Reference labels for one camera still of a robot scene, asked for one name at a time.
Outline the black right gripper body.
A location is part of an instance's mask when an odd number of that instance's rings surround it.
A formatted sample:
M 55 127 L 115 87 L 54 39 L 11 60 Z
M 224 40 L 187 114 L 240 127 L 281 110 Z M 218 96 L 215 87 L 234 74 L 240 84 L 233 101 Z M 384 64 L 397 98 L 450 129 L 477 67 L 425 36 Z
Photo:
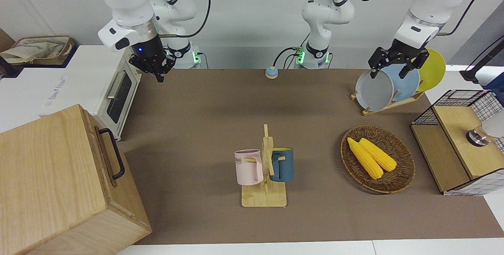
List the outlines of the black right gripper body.
M 175 66 L 175 58 L 166 54 L 158 36 L 131 46 L 131 50 L 129 63 L 144 73 L 167 74 Z

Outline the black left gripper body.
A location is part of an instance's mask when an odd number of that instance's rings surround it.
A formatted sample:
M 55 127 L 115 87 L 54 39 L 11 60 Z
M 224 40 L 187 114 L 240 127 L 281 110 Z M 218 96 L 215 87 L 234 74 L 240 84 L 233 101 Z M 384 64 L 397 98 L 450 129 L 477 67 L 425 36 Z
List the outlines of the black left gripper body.
M 429 56 L 424 46 L 417 49 L 394 39 L 388 49 L 378 47 L 369 58 L 368 64 L 371 68 L 384 68 L 393 63 L 406 63 L 412 68 L 421 68 Z

